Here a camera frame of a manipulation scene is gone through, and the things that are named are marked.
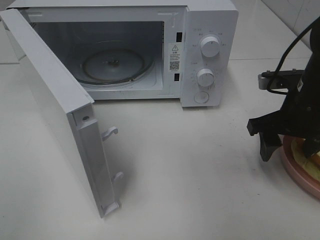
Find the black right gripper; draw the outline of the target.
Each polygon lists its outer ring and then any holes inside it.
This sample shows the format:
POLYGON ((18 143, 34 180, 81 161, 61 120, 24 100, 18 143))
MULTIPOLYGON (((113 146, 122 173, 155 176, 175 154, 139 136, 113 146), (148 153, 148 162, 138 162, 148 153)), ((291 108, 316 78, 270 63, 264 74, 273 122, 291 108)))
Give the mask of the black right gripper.
POLYGON ((247 129, 251 136, 259 133, 263 162, 268 162, 282 146, 279 135, 304 138, 304 156, 310 158, 317 154, 320 151, 320 76, 303 74, 296 86, 287 89, 279 110, 249 119, 247 129))

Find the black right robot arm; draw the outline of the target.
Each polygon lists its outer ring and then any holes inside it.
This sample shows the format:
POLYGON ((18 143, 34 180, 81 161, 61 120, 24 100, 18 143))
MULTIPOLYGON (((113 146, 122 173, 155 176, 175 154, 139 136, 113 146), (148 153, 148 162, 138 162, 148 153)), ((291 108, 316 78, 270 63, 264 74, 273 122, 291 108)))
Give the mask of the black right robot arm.
POLYGON ((269 161, 282 146, 280 135, 303 138, 302 152, 309 158, 320 151, 320 20, 314 20, 289 45, 275 71, 258 75, 261 90, 284 95, 281 108, 275 112, 249 119, 251 136, 260 138, 260 156, 269 161), (289 52, 302 37, 310 33, 312 54, 304 70, 281 70, 289 52))

